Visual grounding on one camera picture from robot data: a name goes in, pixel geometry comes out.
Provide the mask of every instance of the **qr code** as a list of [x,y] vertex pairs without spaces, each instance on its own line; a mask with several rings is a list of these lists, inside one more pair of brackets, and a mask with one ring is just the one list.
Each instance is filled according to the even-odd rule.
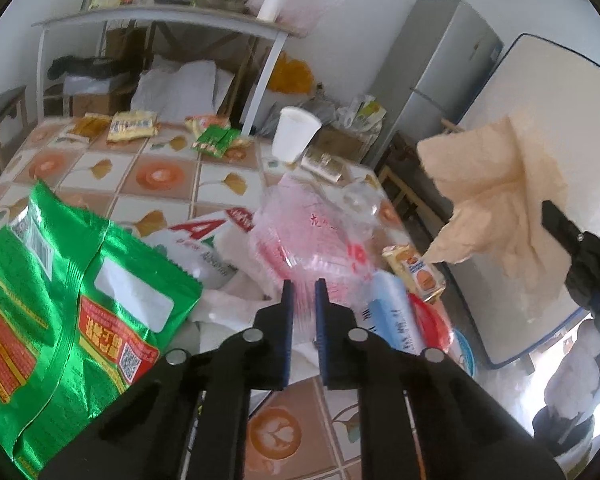
[[136,376],[141,363],[142,360],[134,353],[131,346],[129,346],[128,343],[125,343],[118,366],[127,382],[132,383],[134,381],[134,377]]

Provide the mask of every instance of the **biscuit package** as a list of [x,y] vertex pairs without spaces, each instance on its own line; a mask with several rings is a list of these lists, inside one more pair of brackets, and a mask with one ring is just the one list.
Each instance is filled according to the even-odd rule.
[[435,301],[444,292],[446,283],[442,274],[425,262],[412,245],[385,247],[382,256],[403,280],[409,292],[423,301]]
[[154,137],[158,134],[156,114],[142,110],[119,112],[113,116],[107,141],[141,139]]
[[235,139],[240,136],[240,130],[221,128],[212,124],[205,133],[198,137],[192,148],[200,153],[222,158]]
[[69,124],[60,134],[59,139],[69,139],[89,144],[106,132],[111,125],[111,117],[99,114],[86,114],[75,123]]

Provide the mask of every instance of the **barcode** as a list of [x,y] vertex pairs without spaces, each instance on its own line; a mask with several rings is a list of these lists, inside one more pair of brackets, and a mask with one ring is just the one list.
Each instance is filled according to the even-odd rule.
[[38,259],[46,276],[51,279],[51,270],[54,264],[54,249],[43,238],[38,226],[30,222],[27,248]]
[[122,350],[122,357],[120,358],[120,370],[124,375],[127,382],[132,383],[136,372],[141,364],[140,358],[134,353],[128,343],[125,342],[125,347]]
[[27,231],[29,230],[29,215],[27,214],[28,207],[18,215],[10,224],[11,231],[18,237],[23,244],[27,239]]

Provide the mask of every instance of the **yellow plastic bag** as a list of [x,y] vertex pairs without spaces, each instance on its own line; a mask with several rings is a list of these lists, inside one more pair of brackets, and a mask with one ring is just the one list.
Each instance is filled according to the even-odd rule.
[[283,94],[309,94],[314,86],[314,74],[309,65],[291,59],[282,52],[269,79],[267,89]]

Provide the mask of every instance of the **green snack packet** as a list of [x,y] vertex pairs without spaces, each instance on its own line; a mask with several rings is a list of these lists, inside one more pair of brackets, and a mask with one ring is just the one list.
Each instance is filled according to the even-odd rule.
[[221,128],[215,124],[209,126],[205,133],[198,137],[193,143],[192,148],[200,153],[221,158],[224,152],[229,149],[234,139],[240,136],[240,130],[232,128]]
[[159,358],[202,286],[43,183],[0,231],[0,444],[28,478]]

